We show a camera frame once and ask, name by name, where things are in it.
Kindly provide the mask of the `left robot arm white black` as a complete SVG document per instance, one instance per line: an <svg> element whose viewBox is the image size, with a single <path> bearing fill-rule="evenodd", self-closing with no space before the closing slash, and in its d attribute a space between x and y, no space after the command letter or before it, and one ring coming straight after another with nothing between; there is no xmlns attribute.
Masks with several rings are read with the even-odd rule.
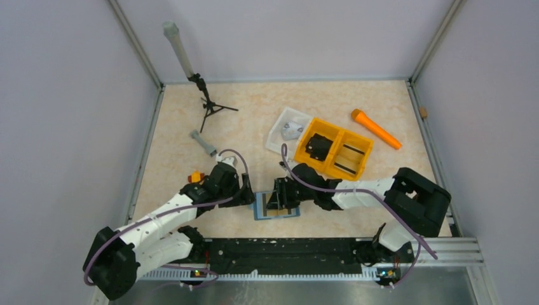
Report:
<svg viewBox="0 0 539 305"><path fill-rule="evenodd" d="M187 225L216 207L249 205L255 200L248 172L218 162L198 182L186 184L156 210L139 220L94 237L83 264L83 279L110 301L123 297L146 273L169 262L197 262L204 246L198 232Z"/></svg>

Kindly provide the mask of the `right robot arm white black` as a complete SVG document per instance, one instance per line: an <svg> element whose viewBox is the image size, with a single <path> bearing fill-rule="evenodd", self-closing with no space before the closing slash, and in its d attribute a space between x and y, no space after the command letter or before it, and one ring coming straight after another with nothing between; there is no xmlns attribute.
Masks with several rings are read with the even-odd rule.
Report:
<svg viewBox="0 0 539 305"><path fill-rule="evenodd" d="M301 163L275 179L266 207L294 209L312 201L326 211L384 208L393 219L377 233L372 252L377 260L389 262L413 240L436 257L426 238L438 237L451 199L443 187L408 167L399 168L389 178L350 181L325 179Z"/></svg>

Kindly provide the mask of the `blue card holder wallet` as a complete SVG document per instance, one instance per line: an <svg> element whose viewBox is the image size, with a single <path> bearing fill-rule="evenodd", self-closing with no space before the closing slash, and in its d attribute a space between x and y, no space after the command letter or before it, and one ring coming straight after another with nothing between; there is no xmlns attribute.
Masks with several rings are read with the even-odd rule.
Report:
<svg viewBox="0 0 539 305"><path fill-rule="evenodd" d="M255 193L255 202L249 207L253 211L254 220L273 220L299 217L301 215L299 207L281 208L277 202L271 201L272 191Z"/></svg>

